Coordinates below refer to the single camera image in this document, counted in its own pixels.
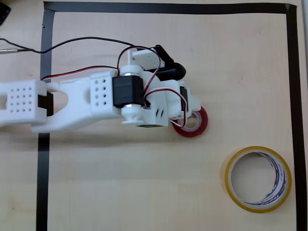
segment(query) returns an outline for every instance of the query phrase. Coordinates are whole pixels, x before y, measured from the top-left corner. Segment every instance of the tape roll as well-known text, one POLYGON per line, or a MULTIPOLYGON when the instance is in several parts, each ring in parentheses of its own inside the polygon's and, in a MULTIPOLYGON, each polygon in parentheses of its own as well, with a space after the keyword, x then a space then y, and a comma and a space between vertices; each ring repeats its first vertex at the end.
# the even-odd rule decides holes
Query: tape roll
POLYGON ((285 160, 272 149, 261 146, 244 148, 232 156, 227 163, 224 178, 225 186, 231 199, 239 207, 253 213, 267 213, 281 206, 282 203, 287 199, 292 185, 290 168, 288 167, 285 160), (259 154, 266 158, 276 173, 274 186, 271 192, 267 194, 262 200, 253 203, 245 202, 239 198, 236 195, 231 182, 231 174, 235 163, 244 155, 251 153, 259 154))
MULTIPOLYGON (((200 136, 204 133, 205 129, 207 128, 208 117, 206 110, 202 106, 200 111, 192 112, 192 114, 194 114, 198 120, 197 124, 193 128, 187 128, 187 127, 179 128, 175 124, 172 124, 174 130, 178 134, 186 138, 194 138, 200 136)), ((175 122, 180 125, 183 124, 182 119, 175 120, 175 122)))

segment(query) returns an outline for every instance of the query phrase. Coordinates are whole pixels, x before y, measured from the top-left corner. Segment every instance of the yellow tape roll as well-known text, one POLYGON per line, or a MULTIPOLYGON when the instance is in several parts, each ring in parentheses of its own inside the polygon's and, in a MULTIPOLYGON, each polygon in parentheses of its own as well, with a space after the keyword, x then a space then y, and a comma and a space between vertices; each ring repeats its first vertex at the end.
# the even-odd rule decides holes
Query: yellow tape roll
POLYGON ((275 210, 287 199, 292 185, 290 169, 285 160, 275 151, 261 146, 252 146, 238 151, 227 163, 225 171, 225 186, 231 199, 241 208, 253 213, 267 213, 275 210), (276 172, 276 179, 272 191, 261 201, 245 202, 240 199, 231 183, 231 173, 235 163, 244 155, 256 153, 266 158, 276 172))

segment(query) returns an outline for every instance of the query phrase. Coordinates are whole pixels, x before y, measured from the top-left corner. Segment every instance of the light wood surface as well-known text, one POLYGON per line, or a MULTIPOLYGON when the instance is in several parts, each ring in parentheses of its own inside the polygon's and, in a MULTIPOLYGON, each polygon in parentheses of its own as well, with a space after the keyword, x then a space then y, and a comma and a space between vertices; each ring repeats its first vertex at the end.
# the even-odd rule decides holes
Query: light wood surface
MULTIPOLYGON (((302 12, 300 1, 288 2, 298 6, 307 139, 302 12)), ((0 36, 39 50, 42 1, 6 3, 12 13, 0 27, 0 36)), ((161 44, 186 68, 184 81, 202 100, 209 126, 202 137, 192 140, 180 137, 172 127, 132 128, 122 125, 121 120, 51 134, 50 231, 295 230, 294 182, 286 202, 268 214, 239 208, 220 182, 226 157, 251 145, 277 151, 294 179, 285 15, 55 14, 53 44, 81 36, 144 46, 161 44)), ((0 42, 0 49, 7 47, 0 42)), ((100 41, 67 44, 52 52, 52 73, 88 65, 115 65, 123 48, 100 41)), ((39 78, 40 55, 0 55, 0 67, 1 81, 39 78)), ((56 94, 55 109, 65 106, 66 100, 56 94)), ((0 144, 0 229, 35 230, 37 135, 29 126, 1 128, 0 144)), ((239 163, 234 185, 242 197, 259 199, 271 188, 272 170, 263 159, 251 160, 239 163)))

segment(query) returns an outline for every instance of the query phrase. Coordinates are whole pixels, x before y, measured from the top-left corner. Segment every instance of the black electrical tape border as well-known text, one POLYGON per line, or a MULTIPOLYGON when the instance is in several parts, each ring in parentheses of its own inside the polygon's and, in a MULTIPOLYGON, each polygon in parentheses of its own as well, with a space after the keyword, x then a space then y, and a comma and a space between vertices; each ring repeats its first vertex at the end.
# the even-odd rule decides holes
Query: black electrical tape border
MULTIPOLYGON (((307 181, 304 148, 296 6, 285 3, 163 4, 118 2, 44 2, 42 50, 52 46, 55 12, 170 13, 170 14, 286 14, 290 103, 295 166, 296 229, 307 230, 307 181)), ((41 78, 51 74, 51 52, 41 55, 41 78)), ((47 231, 49 134, 38 135, 37 231, 47 231)))

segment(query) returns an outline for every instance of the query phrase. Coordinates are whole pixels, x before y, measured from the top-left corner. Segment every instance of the white robotic arm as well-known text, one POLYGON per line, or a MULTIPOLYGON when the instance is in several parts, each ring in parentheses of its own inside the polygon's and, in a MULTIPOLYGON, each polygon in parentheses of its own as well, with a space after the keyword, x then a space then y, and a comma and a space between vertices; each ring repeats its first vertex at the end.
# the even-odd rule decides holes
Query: white robotic arm
POLYGON ((0 96, 7 97, 7 106, 0 110, 0 126, 30 123, 33 132, 49 133, 123 117, 126 119, 123 124, 149 128, 168 126, 170 119, 183 119, 199 111, 200 100, 191 95, 183 81, 160 81, 155 76, 143 92, 153 76, 143 68, 157 68, 157 57, 152 54, 155 55, 145 50, 128 52, 128 65, 120 69, 119 77, 117 70, 110 70, 53 83, 40 80, 2 82, 0 96), (59 112, 47 116, 45 108, 53 105, 41 105, 40 98, 57 91, 67 95, 68 103, 59 112))

